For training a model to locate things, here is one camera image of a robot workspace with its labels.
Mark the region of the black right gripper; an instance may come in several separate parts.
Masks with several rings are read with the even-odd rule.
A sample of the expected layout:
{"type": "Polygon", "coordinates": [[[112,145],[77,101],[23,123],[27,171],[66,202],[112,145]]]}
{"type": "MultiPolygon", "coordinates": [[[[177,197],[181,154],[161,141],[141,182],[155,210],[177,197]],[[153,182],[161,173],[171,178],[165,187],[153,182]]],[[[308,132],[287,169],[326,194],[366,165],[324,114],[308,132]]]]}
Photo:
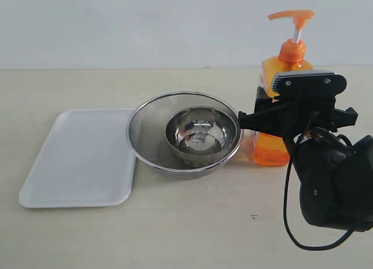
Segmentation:
{"type": "Polygon", "coordinates": [[[276,102],[257,101],[253,113],[238,112],[240,129],[285,137],[299,134],[308,119],[311,128],[331,132],[354,126],[357,112],[335,107],[336,96],[346,87],[347,80],[340,74],[281,79],[276,102]]]}

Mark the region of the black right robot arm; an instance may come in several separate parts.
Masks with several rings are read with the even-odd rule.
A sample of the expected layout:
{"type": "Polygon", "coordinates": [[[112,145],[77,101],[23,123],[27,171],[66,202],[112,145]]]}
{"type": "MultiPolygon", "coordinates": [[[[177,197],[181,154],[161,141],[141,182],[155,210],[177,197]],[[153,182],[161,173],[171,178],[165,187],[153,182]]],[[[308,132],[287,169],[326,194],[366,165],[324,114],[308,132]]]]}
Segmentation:
{"type": "Polygon", "coordinates": [[[242,129],[282,138],[310,225],[365,232],[372,228],[372,136],[352,144],[338,133],[358,117],[353,108],[335,107],[346,86],[334,72],[280,72],[272,81],[275,97],[259,89],[254,112],[238,118],[242,129]]]}

